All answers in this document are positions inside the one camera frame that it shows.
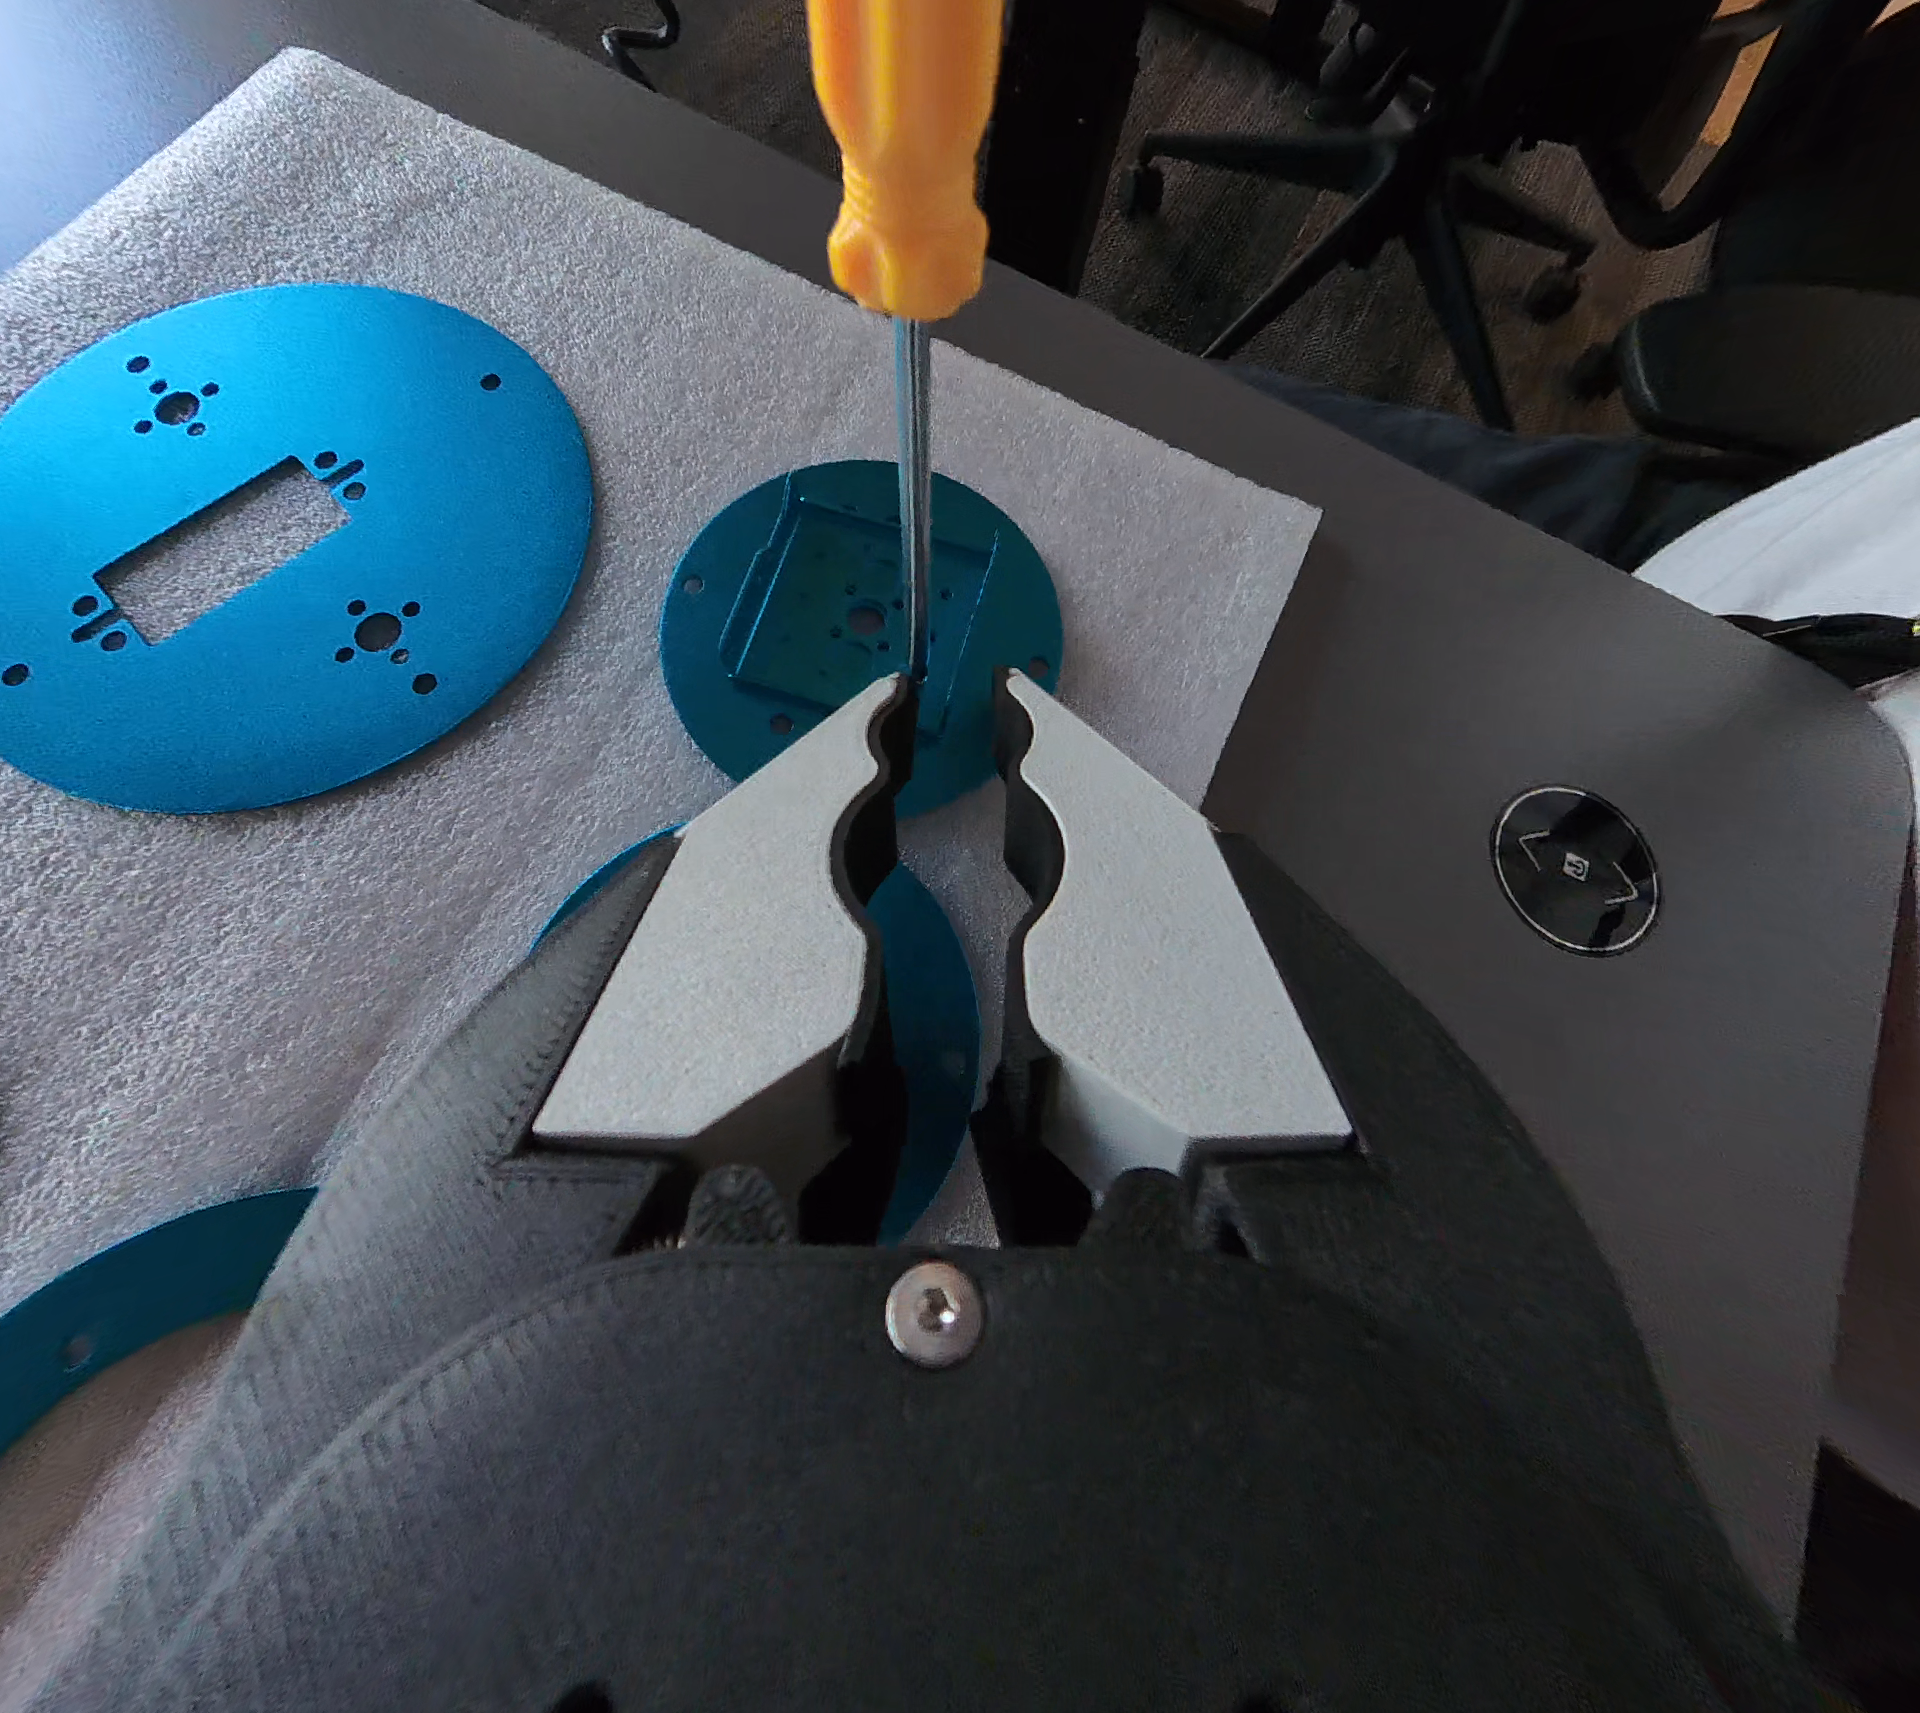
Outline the grey desk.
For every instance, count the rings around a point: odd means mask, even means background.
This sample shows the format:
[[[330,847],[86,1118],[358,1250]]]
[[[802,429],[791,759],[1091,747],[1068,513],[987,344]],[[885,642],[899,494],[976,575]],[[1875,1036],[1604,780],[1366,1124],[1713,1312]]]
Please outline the grey desk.
[[[8,260],[278,49],[827,280],[823,173],[474,0],[8,0]],[[1325,513],[1207,818],[1549,1149],[1735,1557],[1787,1618],[1910,885],[1899,736],[1823,669],[1015,270],[947,341]],[[1580,963],[1509,902],[1495,824],[1526,789],[1587,789],[1642,828],[1642,948]]]

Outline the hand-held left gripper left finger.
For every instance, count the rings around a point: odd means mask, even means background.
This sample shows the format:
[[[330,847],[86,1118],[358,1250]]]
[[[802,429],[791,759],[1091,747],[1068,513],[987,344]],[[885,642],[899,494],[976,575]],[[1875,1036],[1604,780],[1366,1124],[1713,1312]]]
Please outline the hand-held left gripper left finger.
[[[540,1118],[540,1149],[836,1162],[885,1007],[921,682],[877,674],[684,824]]]

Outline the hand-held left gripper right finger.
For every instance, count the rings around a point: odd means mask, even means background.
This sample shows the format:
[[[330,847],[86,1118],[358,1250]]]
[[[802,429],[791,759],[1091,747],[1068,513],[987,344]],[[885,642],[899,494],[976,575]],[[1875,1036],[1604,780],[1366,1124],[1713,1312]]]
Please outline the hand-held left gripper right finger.
[[[1038,674],[994,669],[1015,1135],[1076,1178],[1342,1154],[1354,1118],[1234,893],[1220,838]]]

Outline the small blue round disc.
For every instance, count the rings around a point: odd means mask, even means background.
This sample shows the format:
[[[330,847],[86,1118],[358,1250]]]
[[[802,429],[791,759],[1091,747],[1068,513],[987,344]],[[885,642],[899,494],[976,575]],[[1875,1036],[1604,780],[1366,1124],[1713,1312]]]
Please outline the small blue round disc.
[[[661,885],[679,828],[598,861],[558,911],[588,911],[608,885],[656,885],[644,927],[630,935],[598,1004],[588,1007],[550,1090],[540,1100],[524,1149],[545,1154],[644,1154],[661,1162],[673,1198],[684,1198],[679,1245],[793,1245],[802,1206],[783,1199],[783,1175],[802,1154],[836,1162],[836,996],[840,965],[867,965],[867,940],[827,927],[827,996],[802,991],[817,963],[802,940],[775,940],[765,918],[710,935],[696,955],[689,918],[717,911],[696,885]],[[885,1053],[906,1079],[899,1175],[885,1178],[877,1237],[906,1237],[963,1162],[976,1079],[978,1079],[978,1007],[970,955],[935,902],[935,893],[899,861],[877,885],[885,1007],[854,1036]]]

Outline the white foam sheet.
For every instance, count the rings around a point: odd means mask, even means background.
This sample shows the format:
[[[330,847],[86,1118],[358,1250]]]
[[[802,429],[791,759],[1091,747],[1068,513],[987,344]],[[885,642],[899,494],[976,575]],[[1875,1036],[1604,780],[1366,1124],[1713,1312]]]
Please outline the white foam sheet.
[[[519,341],[588,429],[593,543],[533,669],[345,791],[123,818],[8,764],[8,1303],[316,1178],[593,861],[704,808],[727,780],[656,669],[679,552],[762,476],[891,451],[868,311],[314,49],[8,270],[8,404],[247,280],[389,280]],[[1066,705],[1202,802],[1319,513],[953,344],[935,454],[1038,536]],[[153,1527],[230,1343],[169,1343],[8,1453],[8,1704]]]

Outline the large blue disc rectangular cutout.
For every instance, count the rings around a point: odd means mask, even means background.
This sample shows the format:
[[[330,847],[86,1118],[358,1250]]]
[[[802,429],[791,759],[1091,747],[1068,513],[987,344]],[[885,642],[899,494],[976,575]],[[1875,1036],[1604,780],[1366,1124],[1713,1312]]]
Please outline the large blue disc rectangular cutout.
[[[298,476],[338,526],[153,635],[114,575]],[[42,789],[235,818],[351,789],[483,709],[593,535],[558,380],[377,280],[258,280],[87,341],[8,407],[0,736]]]

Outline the blue round plate with bracket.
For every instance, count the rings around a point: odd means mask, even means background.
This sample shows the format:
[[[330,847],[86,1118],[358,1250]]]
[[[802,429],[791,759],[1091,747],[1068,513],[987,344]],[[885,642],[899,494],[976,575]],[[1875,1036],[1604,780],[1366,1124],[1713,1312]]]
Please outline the blue round plate with bracket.
[[[684,729],[727,780],[906,669],[899,463],[808,463],[734,494],[679,557],[656,650]],[[994,780],[994,669],[1054,694],[1054,583],[1004,507],[935,476],[935,666],[899,818]]]

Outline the black round desk control button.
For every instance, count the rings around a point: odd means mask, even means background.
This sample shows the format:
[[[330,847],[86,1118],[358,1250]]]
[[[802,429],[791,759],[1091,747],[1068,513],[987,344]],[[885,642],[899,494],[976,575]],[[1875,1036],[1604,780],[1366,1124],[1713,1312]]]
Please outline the black round desk control button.
[[[1642,828],[1587,789],[1526,789],[1495,824],[1509,902],[1558,955],[1619,963],[1655,927]]]

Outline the orange-handled screwdriver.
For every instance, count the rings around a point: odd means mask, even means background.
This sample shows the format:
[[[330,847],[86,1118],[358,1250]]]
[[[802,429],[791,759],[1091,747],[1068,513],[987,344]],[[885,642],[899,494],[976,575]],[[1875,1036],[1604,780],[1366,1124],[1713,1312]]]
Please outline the orange-handled screwdriver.
[[[935,650],[935,324],[976,306],[1004,0],[808,0],[808,65],[840,149],[827,273],[899,341],[906,669]]]

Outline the person's dark trousers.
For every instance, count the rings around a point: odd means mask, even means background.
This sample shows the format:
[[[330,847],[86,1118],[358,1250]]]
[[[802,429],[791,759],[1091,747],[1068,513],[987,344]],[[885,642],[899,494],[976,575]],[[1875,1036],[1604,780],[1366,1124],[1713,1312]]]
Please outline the person's dark trousers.
[[[1274,369],[1234,369],[1234,380],[1578,552],[1598,552],[1619,575],[1637,575],[1654,552],[1764,491],[1730,454],[1642,432],[1514,432],[1447,407],[1358,404]]]

